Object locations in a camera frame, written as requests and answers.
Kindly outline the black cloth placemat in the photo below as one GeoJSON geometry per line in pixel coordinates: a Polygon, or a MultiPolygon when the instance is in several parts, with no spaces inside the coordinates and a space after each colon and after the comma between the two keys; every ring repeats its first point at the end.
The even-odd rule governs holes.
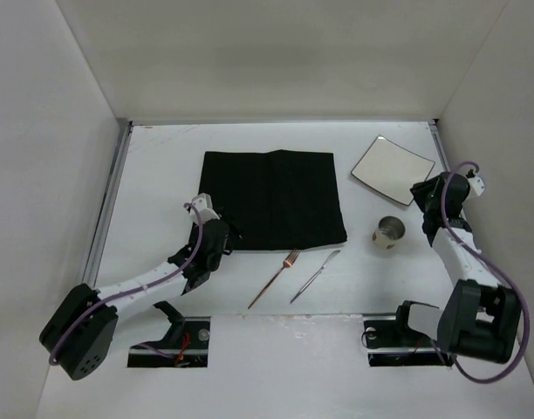
{"type": "Polygon", "coordinates": [[[204,155],[199,190],[236,228],[236,251],[307,250],[347,240],[331,153],[204,155]]]}

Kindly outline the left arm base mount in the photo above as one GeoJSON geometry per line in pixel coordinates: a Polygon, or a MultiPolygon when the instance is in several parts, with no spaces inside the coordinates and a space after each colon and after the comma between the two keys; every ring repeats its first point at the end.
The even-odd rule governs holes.
{"type": "Polygon", "coordinates": [[[166,301],[154,305],[169,327],[159,340],[130,347],[129,368],[206,368],[209,361],[210,317],[185,317],[166,301]]]}

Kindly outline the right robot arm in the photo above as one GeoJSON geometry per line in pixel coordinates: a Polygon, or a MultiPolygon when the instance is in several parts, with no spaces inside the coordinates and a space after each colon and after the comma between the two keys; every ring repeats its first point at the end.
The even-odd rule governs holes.
{"type": "Polygon", "coordinates": [[[480,178],[443,172],[411,188],[422,211],[422,231],[453,284],[443,308],[406,300],[397,309],[399,329],[427,337],[444,352],[498,364],[512,354],[521,303],[477,256],[462,205],[483,192],[480,178]]]}

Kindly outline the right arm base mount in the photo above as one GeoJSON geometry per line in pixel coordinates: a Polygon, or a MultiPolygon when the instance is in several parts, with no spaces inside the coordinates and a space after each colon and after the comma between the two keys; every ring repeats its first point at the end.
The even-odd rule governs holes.
{"type": "Polygon", "coordinates": [[[454,357],[437,344],[442,311],[437,306],[404,301],[394,313],[363,317],[361,343],[370,367],[446,367],[454,357]]]}

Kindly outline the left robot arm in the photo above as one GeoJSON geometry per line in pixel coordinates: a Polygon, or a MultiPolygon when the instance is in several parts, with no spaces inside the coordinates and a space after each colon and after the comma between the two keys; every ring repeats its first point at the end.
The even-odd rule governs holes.
{"type": "Polygon", "coordinates": [[[139,277],[99,289],[74,286],[39,335],[49,364],[74,381],[87,377],[110,352],[120,325],[151,307],[166,315],[171,327],[164,340],[174,343],[185,319],[170,301],[208,281],[240,237],[229,219],[212,219],[193,226],[188,244],[139,277]]]}

